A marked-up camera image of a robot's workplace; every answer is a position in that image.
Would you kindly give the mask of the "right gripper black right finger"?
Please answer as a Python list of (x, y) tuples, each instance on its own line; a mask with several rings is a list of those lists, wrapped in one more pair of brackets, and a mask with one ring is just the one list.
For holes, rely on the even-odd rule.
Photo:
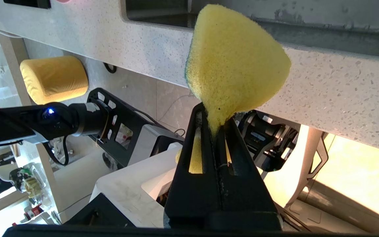
[(214, 143), (219, 209), (209, 228), (225, 231), (281, 231), (282, 223), (234, 119), (226, 121)]

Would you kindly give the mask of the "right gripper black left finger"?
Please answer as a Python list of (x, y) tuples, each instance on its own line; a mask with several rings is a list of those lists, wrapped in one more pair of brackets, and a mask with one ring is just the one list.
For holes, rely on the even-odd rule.
[[(201, 130), (202, 174), (189, 172), (196, 129)], [(215, 153), (202, 103), (191, 113), (187, 135), (164, 206), (165, 228), (204, 228), (206, 217), (220, 209)]]

